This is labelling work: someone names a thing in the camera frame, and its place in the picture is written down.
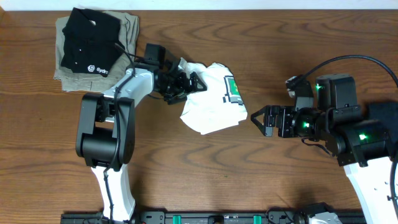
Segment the white t-shirt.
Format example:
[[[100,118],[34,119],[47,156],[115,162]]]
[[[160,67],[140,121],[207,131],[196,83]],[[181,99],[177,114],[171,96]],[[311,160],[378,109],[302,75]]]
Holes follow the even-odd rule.
[[[206,91],[187,96],[180,119],[202,135],[237,126],[248,112],[230,69],[221,63],[205,66],[187,63],[187,72],[195,72],[207,87]]]

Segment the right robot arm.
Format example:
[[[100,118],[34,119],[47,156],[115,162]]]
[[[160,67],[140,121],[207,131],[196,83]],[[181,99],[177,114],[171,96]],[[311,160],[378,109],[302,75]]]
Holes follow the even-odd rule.
[[[267,105],[251,115],[260,132],[271,137],[300,138],[321,146],[344,168],[358,196],[367,223],[397,223],[397,148],[391,129],[381,119],[365,119],[358,104],[354,78],[323,75],[315,88],[309,81],[294,87],[286,81],[292,106]]]

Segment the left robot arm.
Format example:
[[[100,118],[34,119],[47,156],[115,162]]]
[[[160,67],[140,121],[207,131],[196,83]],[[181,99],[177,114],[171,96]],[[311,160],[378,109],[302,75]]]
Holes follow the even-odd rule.
[[[132,223],[136,201],[128,168],[135,145],[135,108],[153,91],[168,104],[183,102],[191,93],[206,91],[197,72],[183,58],[137,59],[125,75],[103,93],[87,93],[81,101],[76,153],[97,178],[104,210],[83,223]]]

